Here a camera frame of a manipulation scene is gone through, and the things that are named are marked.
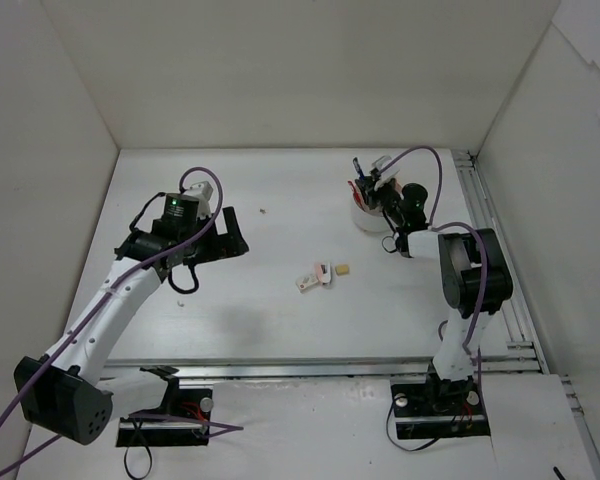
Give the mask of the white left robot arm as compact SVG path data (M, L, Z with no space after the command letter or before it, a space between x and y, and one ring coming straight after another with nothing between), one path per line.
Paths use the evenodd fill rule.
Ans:
M209 209L206 194L164 194L164 209L150 231L130 224L99 290L65 336L38 359L23 358L14 380L24 418L81 445L92 443L120 418L171 418L179 409L177 370L141 367L104 380L109 356L140 307L172 283L179 266L244 255L233 207Z

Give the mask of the aluminium front rail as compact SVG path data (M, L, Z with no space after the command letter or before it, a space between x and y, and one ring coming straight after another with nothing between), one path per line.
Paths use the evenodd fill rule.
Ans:
M424 376L428 371L424 362L340 362L305 364L255 364L255 365L189 365L176 366L176 375L182 379L216 381L222 379L291 379L335 377L395 377ZM140 367L114 365L103 371L103 379L113 379L135 373ZM504 360L482 360L482 372L494 374L542 373L535 356L514 356Z

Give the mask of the aluminium side rail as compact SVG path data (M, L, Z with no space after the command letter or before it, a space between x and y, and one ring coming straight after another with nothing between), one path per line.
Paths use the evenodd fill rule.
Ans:
M504 324L507 327L508 334L515 345L526 344L533 348L537 369L529 373L531 376L556 376L557 373L547 361L540 336L534 323L534 317L529 310L527 299L521 287L516 265L506 242L492 196L486 185L480 166L477 164L477 157L463 149L453 149L451 156L473 225L476 227L491 227L496 231L501 241L505 259L509 264L514 283L514 294L511 305L504 309ZM600 454L591 436L584 409L571 378L567 375L561 375L559 379L565 401L569 404L571 410L573 424L578 431L582 452L586 455L587 463L591 469L591 477L593 479L600 479Z

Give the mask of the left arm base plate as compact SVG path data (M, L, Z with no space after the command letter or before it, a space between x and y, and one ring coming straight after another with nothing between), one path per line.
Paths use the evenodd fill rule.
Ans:
M199 423L180 421L210 421L213 409L212 389L204 386L181 386L176 380L177 370L172 367L141 368L166 380L164 399L149 414L167 415L168 419L122 418L117 430L115 446L127 447L198 447L209 444L210 427Z

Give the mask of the red gel pen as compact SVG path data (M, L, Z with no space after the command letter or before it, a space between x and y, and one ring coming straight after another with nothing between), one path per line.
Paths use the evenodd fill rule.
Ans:
M363 208L363 201L362 198L360 196L360 191L358 189L358 187L356 186L356 184L352 181L352 180L348 180L347 181L351 191L352 191L352 197L354 200L354 203L360 208Z

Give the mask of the white round compartment organizer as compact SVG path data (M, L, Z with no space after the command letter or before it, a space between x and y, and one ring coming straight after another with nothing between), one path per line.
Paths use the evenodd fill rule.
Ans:
M380 234L390 231L389 224L382 213L378 209L369 210L358 194L352 195L350 215L353 223L364 232Z

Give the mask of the blue gel pen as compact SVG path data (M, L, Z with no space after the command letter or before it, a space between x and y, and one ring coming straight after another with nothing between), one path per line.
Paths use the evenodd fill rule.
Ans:
M359 163L359 159L358 157L354 157L352 160L353 166L354 166L354 170L358 176L359 179L364 180L365 178L365 174L364 171L362 170L360 163Z

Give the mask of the pink white mini stapler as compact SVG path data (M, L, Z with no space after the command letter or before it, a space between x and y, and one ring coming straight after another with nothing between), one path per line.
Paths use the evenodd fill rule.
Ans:
M323 286L330 286L332 283L332 264L328 261L316 262L314 264L315 275L319 283Z

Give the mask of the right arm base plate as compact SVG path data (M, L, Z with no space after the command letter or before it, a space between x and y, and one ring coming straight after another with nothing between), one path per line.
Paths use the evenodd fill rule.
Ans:
M391 384L389 432L400 441L488 437L491 429L473 377L442 380L430 371L418 382Z

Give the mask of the tan eraser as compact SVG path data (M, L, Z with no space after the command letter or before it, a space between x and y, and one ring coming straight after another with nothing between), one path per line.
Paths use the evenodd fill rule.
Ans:
M335 266L335 272L338 276L347 275L350 272L350 267L347 264L338 264Z

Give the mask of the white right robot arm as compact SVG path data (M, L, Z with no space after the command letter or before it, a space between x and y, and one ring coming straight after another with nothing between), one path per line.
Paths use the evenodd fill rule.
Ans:
M391 180L378 187L371 176L362 176L354 184L361 204L379 211L388 222L397 253L410 255L409 236L414 233L437 234L442 291L451 315L432 360L437 378L424 384L422 398L429 409L444 412L458 400L455 384L472 379L486 326L513 294L497 234L460 221L433 225L424 211L428 192L420 184L397 190Z

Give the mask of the white staples box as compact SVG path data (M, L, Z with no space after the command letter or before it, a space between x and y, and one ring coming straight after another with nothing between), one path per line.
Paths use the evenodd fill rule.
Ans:
M315 273L308 273L296 279L295 284L300 292L305 292L320 283Z

